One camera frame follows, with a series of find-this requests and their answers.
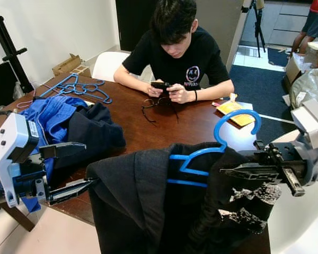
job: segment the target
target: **black stand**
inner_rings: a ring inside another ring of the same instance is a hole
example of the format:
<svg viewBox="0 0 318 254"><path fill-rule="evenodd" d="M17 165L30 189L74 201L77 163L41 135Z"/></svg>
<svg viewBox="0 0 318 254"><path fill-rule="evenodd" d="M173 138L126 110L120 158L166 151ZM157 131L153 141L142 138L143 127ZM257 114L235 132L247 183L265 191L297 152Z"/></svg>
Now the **black stand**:
<svg viewBox="0 0 318 254"><path fill-rule="evenodd" d="M26 52L27 49L23 48L18 51L15 49L12 39L5 27L4 18L2 16L0 16L0 44L6 53L6 56L2 60L9 61L11 63L11 66L18 80L20 81L22 91L24 93L32 91L33 87L28 81L27 76L19 62L19 59L17 58L18 55Z"/></svg>
<svg viewBox="0 0 318 254"><path fill-rule="evenodd" d="M253 0L251 3L250 8L254 9L254 13L255 13L255 18L256 18L256 22L255 22L255 31L254 31L254 36L257 40L257 48L258 48L258 56L260 57L260 51L259 51L259 36L260 36L260 40L261 40L261 44L263 46L264 52L265 52L265 40L263 37L263 33L261 32L261 28L260 28L260 24L261 24L261 17L263 15L263 11L262 9L257 10L257 5L256 5L256 1Z"/></svg>

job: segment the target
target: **wrist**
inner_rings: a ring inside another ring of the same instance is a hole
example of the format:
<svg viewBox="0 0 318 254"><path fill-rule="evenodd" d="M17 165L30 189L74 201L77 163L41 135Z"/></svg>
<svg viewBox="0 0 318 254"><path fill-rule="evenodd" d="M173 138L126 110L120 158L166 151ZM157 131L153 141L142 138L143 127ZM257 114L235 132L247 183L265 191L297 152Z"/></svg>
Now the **wrist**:
<svg viewBox="0 0 318 254"><path fill-rule="evenodd" d="M196 92L194 90L188 91L189 93L189 102L195 102L196 101Z"/></svg>
<svg viewBox="0 0 318 254"><path fill-rule="evenodd" d="M143 82L143 84L144 85L142 85L142 92L145 94L148 94L148 89L151 87L151 85L149 83L146 83L146 82Z"/></svg>

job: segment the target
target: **hand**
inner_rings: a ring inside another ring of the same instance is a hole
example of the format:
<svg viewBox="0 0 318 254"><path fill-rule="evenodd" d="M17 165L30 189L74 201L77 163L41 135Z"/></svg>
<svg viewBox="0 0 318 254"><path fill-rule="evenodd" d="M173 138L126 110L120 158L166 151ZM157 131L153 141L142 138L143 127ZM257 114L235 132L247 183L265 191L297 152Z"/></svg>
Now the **hand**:
<svg viewBox="0 0 318 254"><path fill-rule="evenodd" d="M195 99L195 93L193 91L187 91L185 87L180 84L174 84L166 90L169 91L170 99L173 102L183 104L192 102Z"/></svg>
<svg viewBox="0 0 318 254"><path fill-rule="evenodd" d="M161 79L157 79L156 82L163 82L163 81ZM162 89L158 89L158 88L154 88L153 86L151 86L149 84L149 86L147 87L146 93L150 97L159 97L163 93L163 90Z"/></svg>

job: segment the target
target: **paper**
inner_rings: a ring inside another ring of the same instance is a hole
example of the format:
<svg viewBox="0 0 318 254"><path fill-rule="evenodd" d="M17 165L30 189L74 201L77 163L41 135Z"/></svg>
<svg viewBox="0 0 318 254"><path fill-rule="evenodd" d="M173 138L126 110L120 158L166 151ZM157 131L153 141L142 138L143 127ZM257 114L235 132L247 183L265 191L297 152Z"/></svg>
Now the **paper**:
<svg viewBox="0 0 318 254"><path fill-rule="evenodd" d="M291 106L290 96L288 94L286 94L286 95L283 95L282 98L283 98L285 104L290 107Z"/></svg>
<svg viewBox="0 0 318 254"><path fill-rule="evenodd" d="M217 109L220 112L222 112L224 115L226 115L232 111L241 110L243 109L243 107L237 102L227 101L223 103L221 106L217 107ZM254 122L254 117L247 114L241 114L241 115L233 116L231 120L235 122L236 124L238 124L239 126L243 127L245 125L248 125L249 123Z"/></svg>

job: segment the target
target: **blue mat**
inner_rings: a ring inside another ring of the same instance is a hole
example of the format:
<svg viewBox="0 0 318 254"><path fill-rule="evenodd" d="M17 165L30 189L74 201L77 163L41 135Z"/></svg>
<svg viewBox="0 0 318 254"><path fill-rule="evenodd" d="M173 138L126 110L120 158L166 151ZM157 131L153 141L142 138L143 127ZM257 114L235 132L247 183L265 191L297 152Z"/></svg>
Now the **blue mat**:
<svg viewBox="0 0 318 254"><path fill-rule="evenodd" d="M285 67L287 65L287 54L284 51L278 52L278 49L267 48L269 63Z"/></svg>
<svg viewBox="0 0 318 254"><path fill-rule="evenodd" d="M284 72L233 65L229 75L239 102L251 103L259 114L293 120L282 98L287 94L282 85ZM295 129L294 124L262 118L257 138L268 143Z"/></svg>

